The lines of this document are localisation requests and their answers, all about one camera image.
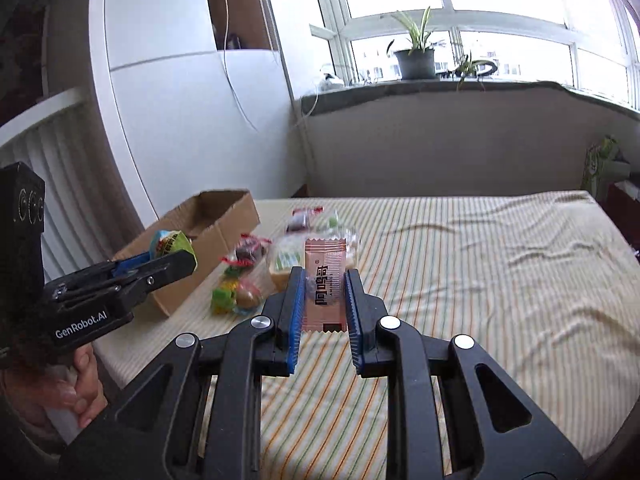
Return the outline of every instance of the human hand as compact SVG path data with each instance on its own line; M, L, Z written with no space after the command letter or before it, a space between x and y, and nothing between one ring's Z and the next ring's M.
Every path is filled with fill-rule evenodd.
M88 344L74 352L78 380L74 387L32 368L10 368L4 372L4 388L14 409L30 424L47 425L45 408L72 410L78 425L86 428L106 407L94 348Z

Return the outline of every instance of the food items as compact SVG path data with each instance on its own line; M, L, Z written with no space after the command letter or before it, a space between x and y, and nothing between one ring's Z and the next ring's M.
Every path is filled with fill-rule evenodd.
M149 254L152 260L180 250L189 251L196 259L191 242L182 231L156 231L149 245Z
M303 330L347 330L344 309L346 255L347 243L344 238L306 241Z
M322 206L294 209L293 213L291 214L291 220L289 220L289 223L287 224L287 233L308 231L310 229L311 217L313 215L320 214L322 210Z
M268 244L271 244L271 240L267 238L242 234L234 251L235 258L220 259L231 267L237 267L240 271L249 270L255 267L267 253Z
M211 295L214 314L235 312L241 316L252 314L262 304L262 294L249 279L241 277L236 267L227 267L222 280Z
M311 231L286 233L274 241L267 255L271 280L280 292L287 288L291 267L305 266L305 243L308 238L344 239L347 249L346 268L354 269L358 265L360 236L356 230L340 222L337 212L331 215L318 215L310 229Z
M247 266L253 267L267 253L267 245L270 244L271 240L267 238L243 234L236 246L236 259L238 262L244 262Z

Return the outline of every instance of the striped bedsheet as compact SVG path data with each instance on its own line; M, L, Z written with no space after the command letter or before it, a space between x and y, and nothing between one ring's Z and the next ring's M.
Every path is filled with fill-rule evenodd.
M640 395L640 266L586 193L258 201L256 233L277 236L304 205L357 227L364 288L391 314L434 337L473 336L585 458L610 442ZM96 342L120 384L179 333L242 320L210 314L220 272L168 320L143 305ZM254 278L273 291L264 264ZM303 333L295 376L263 381L262 478L384 478L385 453L386 380L356 377L347 335Z

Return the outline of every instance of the pink snack wrapper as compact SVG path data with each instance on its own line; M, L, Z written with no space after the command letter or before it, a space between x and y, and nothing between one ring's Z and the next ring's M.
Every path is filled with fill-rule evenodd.
M305 242L306 297L302 330L344 332L344 271L347 242L307 240Z

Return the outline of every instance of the spider plant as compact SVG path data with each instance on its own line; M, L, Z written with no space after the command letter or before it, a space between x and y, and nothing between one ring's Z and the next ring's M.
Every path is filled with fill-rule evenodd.
M422 20L420 25L414 22L414 20L409 17L409 15L401 10L392 14L392 16L398 20L402 24L404 28L409 32L409 37L411 39L411 50L409 54L411 54L414 50L419 50L420 52L424 52L428 48L433 48L434 43L429 41L429 37L432 30L427 30L427 22L429 21L429 15L431 14L431 7L427 7L424 9L424 13L422 14ZM391 49L391 45L394 44L394 40L391 40L386 48L386 54L389 55L389 49Z
M460 90L462 83L467 77L477 78L480 86L482 86L482 90L485 90L482 81L480 81L480 79L478 78L478 67L483 65L491 65L497 68L493 61L489 61L487 59L474 59L471 51L469 51L468 54L463 54L463 56L458 59L458 66L454 70L454 74L460 77L460 81L458 82L456 90Z

